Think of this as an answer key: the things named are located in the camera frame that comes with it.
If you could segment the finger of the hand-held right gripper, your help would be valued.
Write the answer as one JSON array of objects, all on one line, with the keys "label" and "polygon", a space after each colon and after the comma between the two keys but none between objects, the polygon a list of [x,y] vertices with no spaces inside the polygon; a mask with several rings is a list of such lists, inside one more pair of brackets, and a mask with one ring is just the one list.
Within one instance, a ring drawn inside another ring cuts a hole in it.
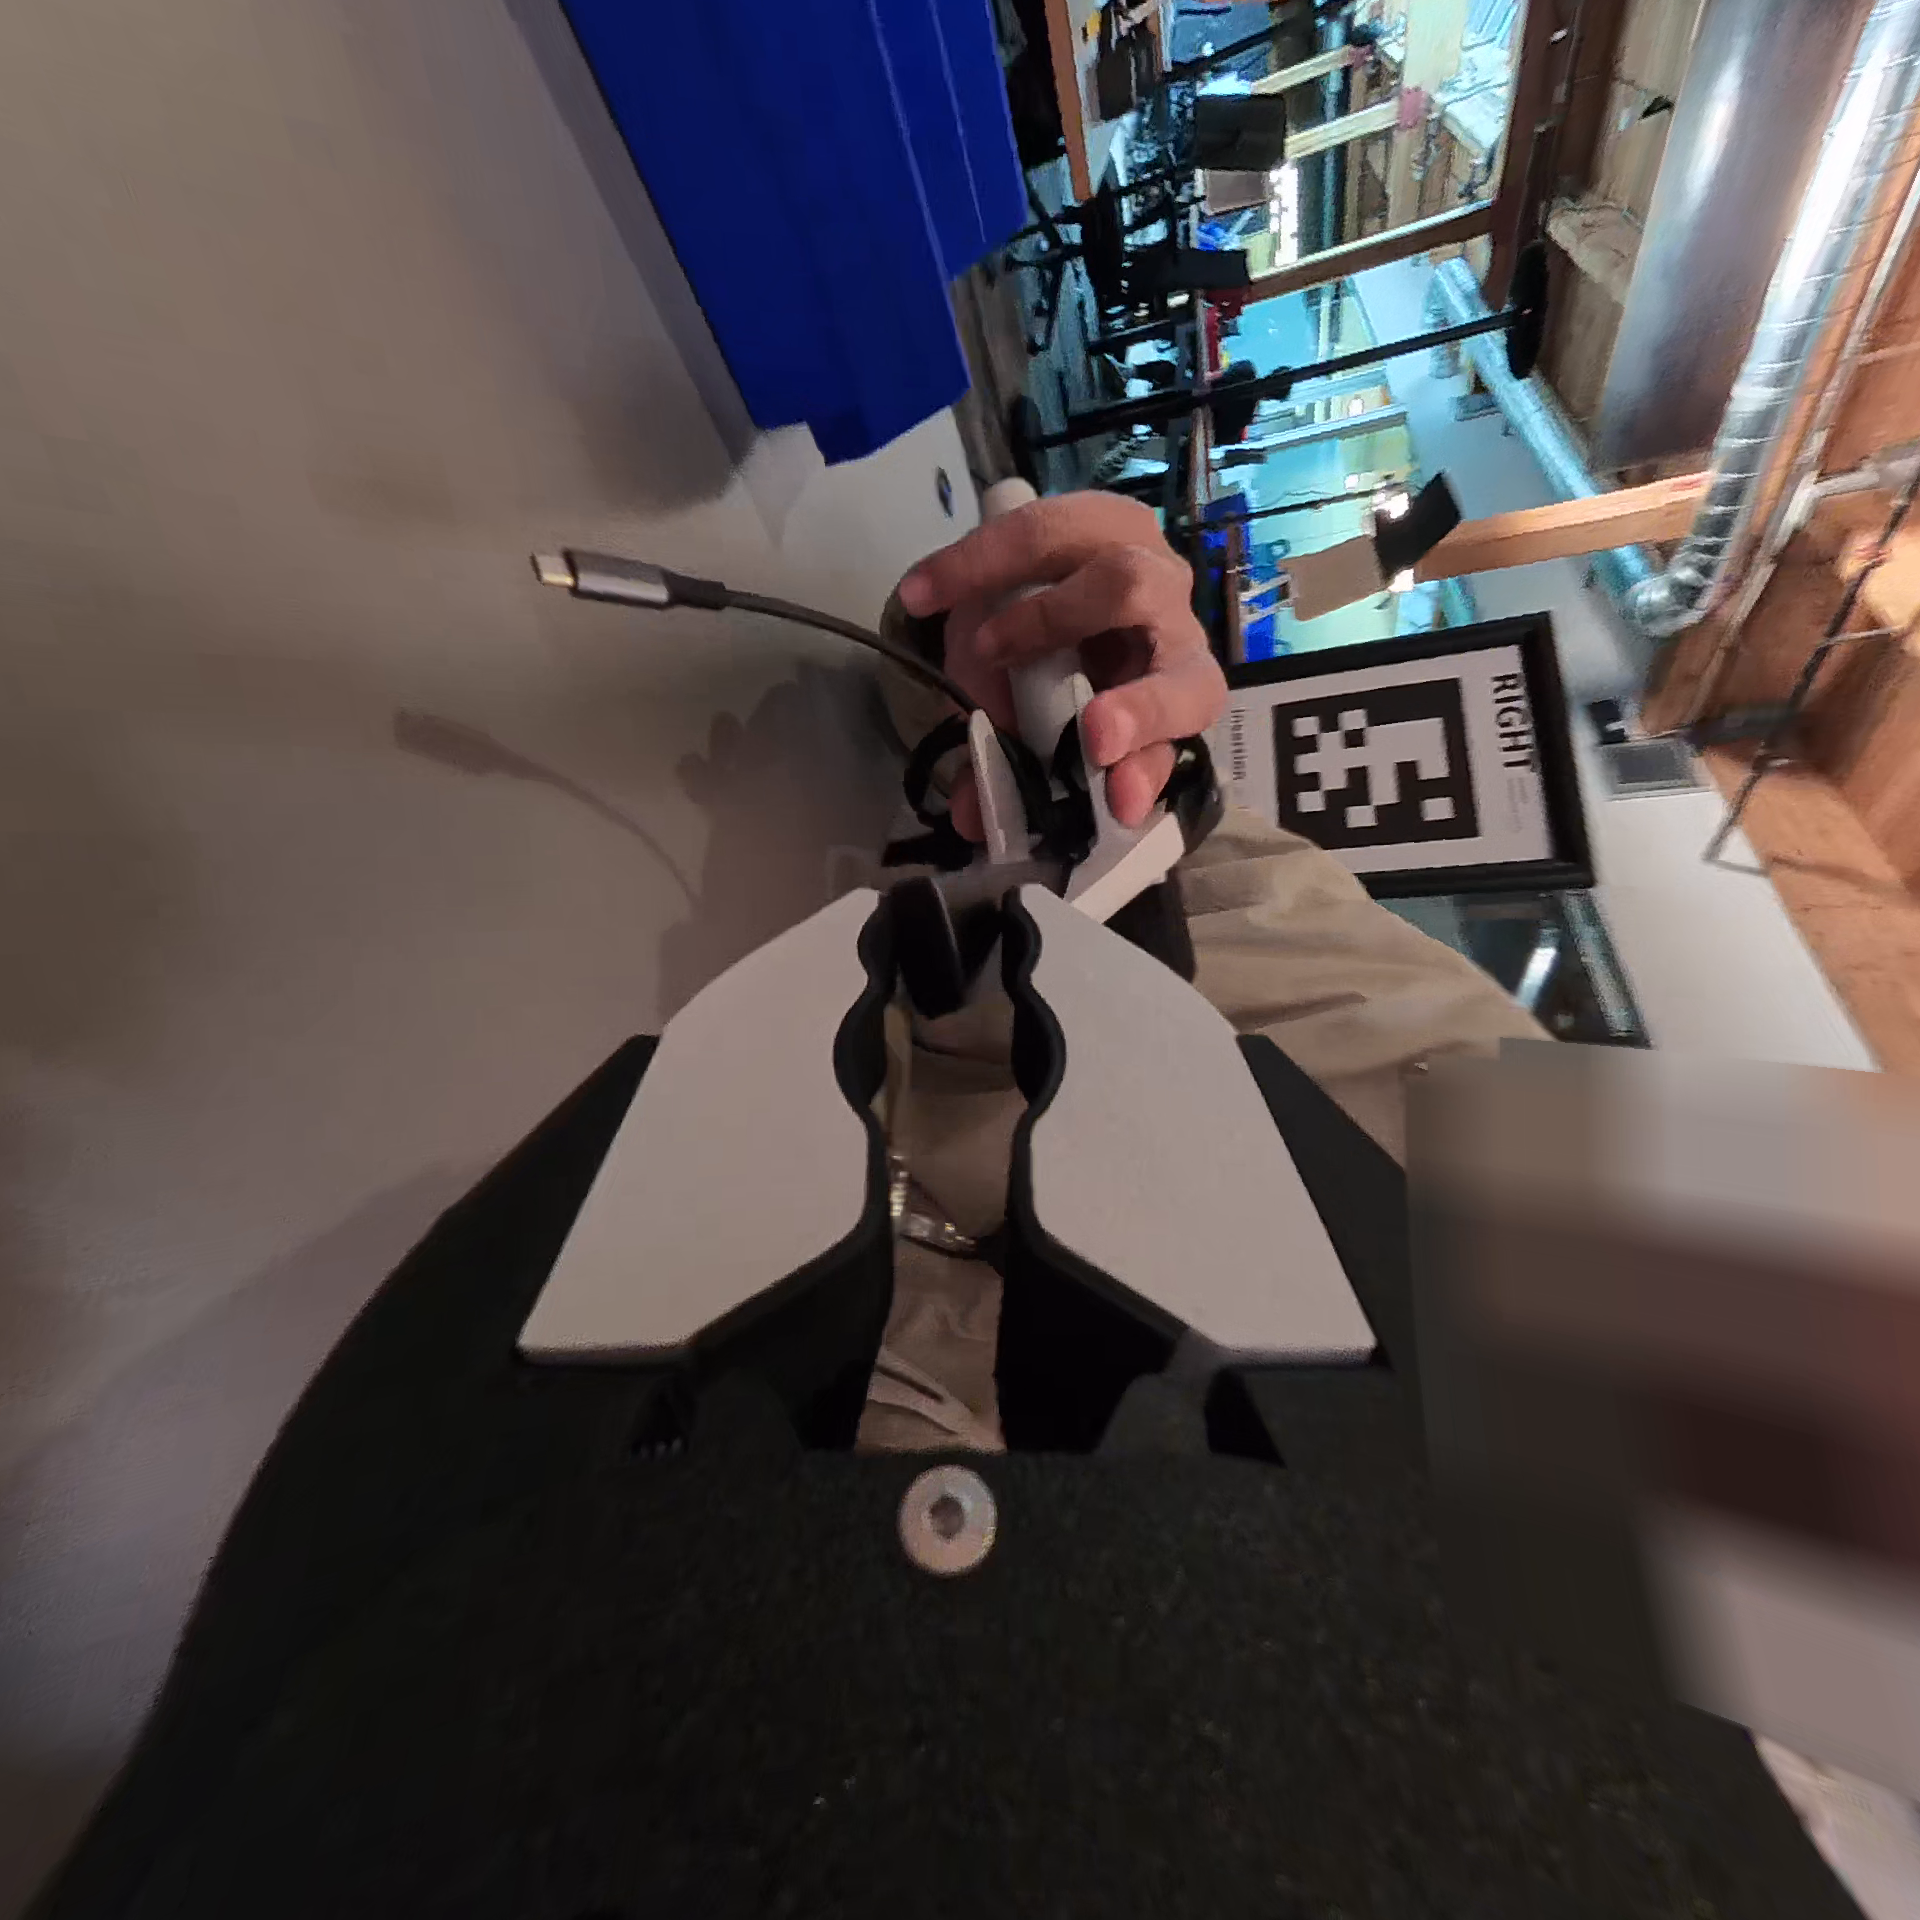
[{"label": "finger of the hand-held right gripper", "polygon": [[1069,720],[1053,752],[1053,845],[1062,898],[1106,924],[1170,874],[1183,853],[1183,828],[1165,796],[1139,822],[1121,822],[1108,776],[1087,763],[1081,724]]},{"label": "finger of the hand-held right gripper", "polygon": [[[971,776],[979,836],[954,822],[937,776],[954,758]],[[985,905],[1020,886],[1053,889],[1047,856],[1049,786],[1033,752],[987,713],[950,713],[902,763],[902,802],[915,829],[885,845],[885,893],[932,893],[941,905]]]}]

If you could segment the black light stand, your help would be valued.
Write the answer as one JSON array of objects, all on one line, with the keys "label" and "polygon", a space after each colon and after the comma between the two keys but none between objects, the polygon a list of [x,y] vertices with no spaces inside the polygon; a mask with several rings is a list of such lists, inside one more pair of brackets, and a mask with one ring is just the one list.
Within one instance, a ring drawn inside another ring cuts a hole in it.
[{"label": "black light stand", "polygon": [[1300,369],[1276,369],[1265,376],[1221,372],[1204,388],[1186,384],[1154,392],[1140,401],[1101,403],[1097,406],[1068,413],[1062,426],[1053,429],[1045,429],[1041,410],[1033,401],[1020,398],[1005,424],[1011,449],[1014,454],[1028,458],[1081,441],[1116,437],[1117,432],[1139,426],[1162,427],[1186,424],[1196,417],[1210,417],[1217,437],[1222,440],[1225,417],[1241,417],[1251,424],[1257,405],[1267,401],[1285,401],[1306,382],[1361,372],[1414,353],[1437,353],[1442,348],[1463,345],[1491,333],[1503,339],[1503,362],[1508,376],[1530,378],[1539,365],[1545,339],[1550,284],[1550,245],[1543,238],[1537,238],[1515,257],[1514,273],[1506,284],[1506,302],[1486,318],[1460,321],[1395,342],[1324,357]]}]

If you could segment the white desk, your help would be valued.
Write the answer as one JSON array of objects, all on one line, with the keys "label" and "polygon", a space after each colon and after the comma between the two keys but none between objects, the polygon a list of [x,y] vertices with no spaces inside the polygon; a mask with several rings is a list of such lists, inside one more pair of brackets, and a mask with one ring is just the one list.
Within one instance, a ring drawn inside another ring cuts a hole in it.
[{"label": "white desk", "polygon": [[370,1291],[892,829],[969,405],[758,435],[557,5],[5,5],[5,1915]]}]

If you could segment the person's right forearm beige sleeve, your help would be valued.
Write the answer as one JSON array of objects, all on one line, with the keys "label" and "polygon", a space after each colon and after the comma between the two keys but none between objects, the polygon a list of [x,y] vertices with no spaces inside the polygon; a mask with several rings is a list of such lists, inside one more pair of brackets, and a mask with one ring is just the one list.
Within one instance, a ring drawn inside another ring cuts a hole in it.
[{"label": "person's right forearm beige sleeve", "polygon": [[[1406,1090],[1429,1065],[1547,1033],[1459,952],[1370,898],[1298,834],[1231,812],[1175,874],[1196,985],[1241,1033],[1274,1040],[1395,1162]],[[983,1241],[1002,1226],[1018,1120],[1013,1018],[973,1004],[895,1014],[892,1141],[932,1213]],[[1002,1452],[991,1360],[1002,1283],[981,1252],[907,1240],[857,1429],[863,1452]]]}]

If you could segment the black USB-C cable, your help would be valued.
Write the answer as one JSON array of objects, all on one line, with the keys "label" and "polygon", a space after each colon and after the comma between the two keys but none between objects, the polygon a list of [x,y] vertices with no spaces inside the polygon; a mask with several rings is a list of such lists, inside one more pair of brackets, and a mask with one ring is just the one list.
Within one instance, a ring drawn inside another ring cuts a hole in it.
[{"label": "black USB-C cable", "polygon": [[955,748],[969,745],[969,717],[977,710],[977,702],[950,676],[947,676],[940,666],[913,654],[901,642],[882,638],[876,629],[866,629],[841,616],[810,608],[778,594],[735,589],[726,584],[697,578],[645,560],[613,558],[582,549],[559,549],[550,553],[537,552],[531,558],[531,566],[540,586],[557,587],[574,598],[593,604],[639,610],[686,608],[701,612],[748,612],[770,618],[790,629],[826,634],[887,660],[913,681],[937,691],[947,700],[954,720],[941,723],[934,730],[934,745],[931,750],[917,750],[909,762],[909,772],[902,777],[902,794],[921,825],[918,840],[925,845],[959,849],[957,856],[948,851],[931,856],[921,853],[921,857],[934,864],[954,864],[967,857],[969,842],[957,834],[947,809],[934,809],[927,802],[927,792],[931,776],[940,758],[955,752]]}]

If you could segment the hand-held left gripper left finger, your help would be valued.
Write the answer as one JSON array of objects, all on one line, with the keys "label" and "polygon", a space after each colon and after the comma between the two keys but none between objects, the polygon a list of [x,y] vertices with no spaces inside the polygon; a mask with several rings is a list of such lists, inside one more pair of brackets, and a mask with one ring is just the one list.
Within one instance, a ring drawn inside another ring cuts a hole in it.
[{"label": "hand-held left gripper left finger", "polygon": [[870,1201],[873,1096],[834,1044],[870,988],[859,886],[662,1028],[519,1331],[537,1363],[662,1360],[831,1254]]}]

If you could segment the large silver ventilation duct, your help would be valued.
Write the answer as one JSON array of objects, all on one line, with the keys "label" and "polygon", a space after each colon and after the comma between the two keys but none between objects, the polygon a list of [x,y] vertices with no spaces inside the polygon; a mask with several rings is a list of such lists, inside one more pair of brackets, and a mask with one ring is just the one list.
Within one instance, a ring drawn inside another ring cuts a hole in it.
[{"label": "large silver ventilation duct", "polygon": [[1669,563],[1617,593],[1649,640],[1699,624],[1857,292],[1918,85],[1916,2],[1701,10],[1593,427],[1597,465],[1702,452]]}]

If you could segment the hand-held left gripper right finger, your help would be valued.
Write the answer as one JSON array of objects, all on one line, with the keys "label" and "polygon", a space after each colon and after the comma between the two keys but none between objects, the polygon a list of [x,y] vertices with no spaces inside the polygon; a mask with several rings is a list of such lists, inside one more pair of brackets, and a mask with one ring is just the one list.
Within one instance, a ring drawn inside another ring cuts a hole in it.
[{"label": "hand-held left gripper right finger", "polygon": [[1058,1037],[1031,1099],[1041,1229],[1222,1360],[1365,1363],[1377,1336],[1229,1022],[1038,884],[1011,904]]}]

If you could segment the blue plastic bin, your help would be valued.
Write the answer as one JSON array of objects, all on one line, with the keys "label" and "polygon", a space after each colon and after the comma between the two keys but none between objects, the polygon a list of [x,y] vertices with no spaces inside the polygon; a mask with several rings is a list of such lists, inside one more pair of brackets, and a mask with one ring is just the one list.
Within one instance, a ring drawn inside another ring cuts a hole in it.
[{"label": "blue plastic bin", "polygon": [[564,2],[757,429],[852,465],[950,406],[948,288],[1025,219],[985,2]]}]

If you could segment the wooden ceiling beam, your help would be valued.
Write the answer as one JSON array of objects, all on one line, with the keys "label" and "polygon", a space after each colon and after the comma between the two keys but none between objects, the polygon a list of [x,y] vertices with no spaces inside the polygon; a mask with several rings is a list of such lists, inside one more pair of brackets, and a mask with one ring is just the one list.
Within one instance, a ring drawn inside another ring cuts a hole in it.
[{"label": "wooden ceiling beam", "polygon": [[1643,546],[1673,542],[1689,530],[1710,481],[1706,472],[1689,472],[1543,508],[1465,518],[1414,560],[1403,558],[1397,546],[1413,530],[1413,513],[1406,513],[1377,534],[1357,534],[1289,563],[1282,569],[1281,598],[1298,620],[1316,620],[1387,593],[1484,571],[1621,552],[1637,560]]}]

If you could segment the person's right hand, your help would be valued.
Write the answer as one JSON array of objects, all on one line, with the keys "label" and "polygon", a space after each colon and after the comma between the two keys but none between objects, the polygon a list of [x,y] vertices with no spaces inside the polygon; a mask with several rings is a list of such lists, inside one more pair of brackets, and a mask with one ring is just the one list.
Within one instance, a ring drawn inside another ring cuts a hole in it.
[{"label": "person's right hand", "polygon": [[943,620],[943,672],[997,730],[1018,731],[1013,672],[1074,654],[1095,691],[1084,754],[1126,828],[1162,802],[1180,744],[1212,731],[1229,700],[1189,563],[1126,497],[1045,497],[994,516],[913,566],[895,598]]}]

